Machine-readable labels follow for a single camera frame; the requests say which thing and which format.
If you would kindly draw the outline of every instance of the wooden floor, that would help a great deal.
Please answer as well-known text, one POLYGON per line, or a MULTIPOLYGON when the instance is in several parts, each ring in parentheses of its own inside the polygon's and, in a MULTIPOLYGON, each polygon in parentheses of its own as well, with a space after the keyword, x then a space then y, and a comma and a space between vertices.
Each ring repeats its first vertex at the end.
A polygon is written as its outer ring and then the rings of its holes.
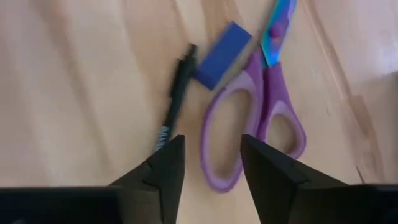
MULTIPOLYGON (((152 153, 187 43, 203 58, 231 20, 258 37, 273 5, 0 1, 0 186, 106 185, 131 170, 152 153)), ((308 137, 300 160, 349 184, 398 182, 397 13, 395 0, 299 0, 282 51, 308 137)), ((200 129, 213 95, 192 81, 175 130, 187 137, 179 223, 258 223, 244 178, 220 195, 201 173, 200 129)), ((216 113, 220 173, 236 156, 249 104, 237 93, 216 113)))

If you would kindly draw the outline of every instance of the blue eraser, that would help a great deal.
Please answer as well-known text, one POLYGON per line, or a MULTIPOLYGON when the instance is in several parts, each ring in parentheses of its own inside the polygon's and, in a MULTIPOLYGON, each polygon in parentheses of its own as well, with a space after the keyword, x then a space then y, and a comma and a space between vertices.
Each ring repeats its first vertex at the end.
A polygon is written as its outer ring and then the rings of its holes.
POLYGON ((194 78, 207 89, 214 89, 251 38, 246 30, 231 22, 197 67, 194 78))

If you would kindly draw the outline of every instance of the black pen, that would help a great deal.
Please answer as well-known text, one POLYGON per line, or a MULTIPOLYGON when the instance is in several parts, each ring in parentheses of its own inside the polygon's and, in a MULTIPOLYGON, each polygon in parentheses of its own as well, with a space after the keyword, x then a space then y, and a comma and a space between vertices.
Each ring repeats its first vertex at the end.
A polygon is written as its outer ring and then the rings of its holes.
POLYGON ((169 112, 157 136, 155 151, 161 149, 170 139, 178 112, 187 89, 188 82, 195 73, 197 60, 197 46, 190 44, 188 54, 183 60, 178 60, 177 70, 174 75, 172 88, 170 89, 171 103, 169 112))

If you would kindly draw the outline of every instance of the scissor handle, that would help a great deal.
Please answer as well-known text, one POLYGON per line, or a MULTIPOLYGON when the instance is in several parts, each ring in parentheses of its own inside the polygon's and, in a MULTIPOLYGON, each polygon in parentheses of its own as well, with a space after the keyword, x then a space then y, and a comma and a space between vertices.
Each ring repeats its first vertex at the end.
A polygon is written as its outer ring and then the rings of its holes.
POLYGON ((287 118, 295 133, 295 146, 289 152, 289 156, 297 159, 304 152, 307 144, 307 137, 300 120, 294 112, 292 103, 290 102, 280 62, 264 70, 264 79, 266 79, 268 86, 264 90, 266 91, 264 95, 267 101, 264 102, 264 108, 266 108, 266 110, 263 112, 266 113, 266 116, 260 122, 258 138, 260 140, 265 140, 265 142, 268 141, 267 133, 270 123, 275 116, 281 115, 287 118))
POLYGON ((228 97, 235 91, 245 90, 248 91, 251 96, 251 108, 249 111, 248 119, 244 127, 243 134, 250 134, 252 136, 257 135, 259 120, 262 111, 263 102, 263 82, 262 81, 262 69, 261 59, 259 52, 252 54, 251 59, 245 70, 237 76, 231 83, 220 90, 217 95, 213 98, 213 101, 209 104, 209 107, 205 113, 205 122, 203 123, 201 131, 201 168, 205 174, 206 180, 209 185, 218 192, 225 193, 229 192, 239 180, 239 176, 242 173, 243 166, 240 156, 235 160, 231 175, 227 179, 219 178, 214 172, 209 162, 208 155, 208 144, 209 144, 209 128, 211 124, 211 118, 217 107, 218 103, 228 97))

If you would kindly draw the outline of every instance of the scissors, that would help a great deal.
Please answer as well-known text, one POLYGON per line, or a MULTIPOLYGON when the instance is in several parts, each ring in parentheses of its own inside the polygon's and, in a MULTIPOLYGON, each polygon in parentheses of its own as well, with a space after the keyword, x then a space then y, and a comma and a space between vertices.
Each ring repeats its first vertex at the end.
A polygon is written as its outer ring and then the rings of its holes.
POLYGON ((278 0, 270 22, 261 39, 261 50, 254 51, 245 69, 223 87, 209 104, 201 131, 201 168, 209 185, 220 193, 229 192, 239 180, 243 165, 241 158, 234 162, 232 174, 222 179, 211 168, 208 156, 209 127, 218 103, 237 90, 246 90, 252 99, 244 134, 250 134, 267 142, 267 133, 276 115, 286 117, 295 132, 295 146, 289 156, 297 159, 303 153, 307 138, 294 112, 279 62, 280 50, 285 39, 296 0, 278 0))

